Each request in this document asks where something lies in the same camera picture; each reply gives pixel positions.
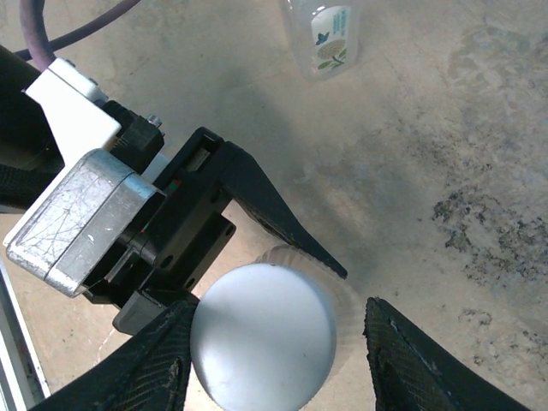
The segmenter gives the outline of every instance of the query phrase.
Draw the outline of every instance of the white cap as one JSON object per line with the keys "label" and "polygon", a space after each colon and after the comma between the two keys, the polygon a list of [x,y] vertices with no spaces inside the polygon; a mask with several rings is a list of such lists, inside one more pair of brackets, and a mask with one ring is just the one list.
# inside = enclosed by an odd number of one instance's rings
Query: white cap
{"label": "white cap", "polygon": [[337,347],[330,297],[300,272],[272,264],[237,268],[196,309],[194,370],[227,411],[295,411],[327,379]]}

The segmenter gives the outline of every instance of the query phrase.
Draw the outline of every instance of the bottle label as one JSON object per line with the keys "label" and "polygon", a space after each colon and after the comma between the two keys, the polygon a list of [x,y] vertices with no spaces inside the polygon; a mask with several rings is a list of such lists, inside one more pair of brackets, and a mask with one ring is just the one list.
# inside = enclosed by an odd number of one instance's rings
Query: bottle label
{"label": "bottle label", "polygon": [[350,7],[318,8],[312,20],[314,64],[318,70],[341,67],[346,59]]}

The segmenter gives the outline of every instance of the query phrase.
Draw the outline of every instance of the screw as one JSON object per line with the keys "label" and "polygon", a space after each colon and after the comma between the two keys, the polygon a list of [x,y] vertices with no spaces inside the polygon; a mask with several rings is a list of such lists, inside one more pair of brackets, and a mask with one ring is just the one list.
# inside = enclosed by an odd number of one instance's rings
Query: screw
{"label": "screw", "polygon": [[160,117],[156,116],[155,114],[151,114],[149,117],[146,118],[146,120],[156,128],[160,128],[160,126],[162,125],[162,120],[160,120]]}

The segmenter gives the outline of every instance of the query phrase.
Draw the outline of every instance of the concrete floor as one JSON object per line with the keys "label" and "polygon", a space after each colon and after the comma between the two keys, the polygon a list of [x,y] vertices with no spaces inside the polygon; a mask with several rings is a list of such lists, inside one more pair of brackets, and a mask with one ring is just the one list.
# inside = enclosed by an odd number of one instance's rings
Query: concrete floor
{"label": "concrete floor", "polygon": [[[46,2],[51,36],[115,2]],[[12,49],[15,3],[0,3]],[[364,300],[385,298],[545,409],[547,15],[546,0],[371,0],[358,66],[315,84],[297,72],[274,0],[146,0],[59,55],[159,115],[168,154],[202,125],[245,147]],[[236,205],[227,215],[237,234],[199,293],[275,243]],[[3,235],[16,217],[0,218]],[[124,341],[111,307],[10,268],[53,390]],[[218,408],[193,379],[186,409]],[[365,343],[306,409],[374,409]]]}

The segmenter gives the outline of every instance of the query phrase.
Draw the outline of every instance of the translucent plastic container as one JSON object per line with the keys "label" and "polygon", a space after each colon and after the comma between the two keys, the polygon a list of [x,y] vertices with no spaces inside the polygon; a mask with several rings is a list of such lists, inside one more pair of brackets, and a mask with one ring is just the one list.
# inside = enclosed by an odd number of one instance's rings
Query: translucent plastic container
{"label": "translucent plastic container", "polygon": [[364,312],[325,265],[276,247],[204,294],[191,330],[194,370],[222,409],[301,409],[362,339]]}
{"label": "translucent plastic container", "polygon": [[308,79],[327,79],[356,63],[363,0],[279,1],[295,60]]}

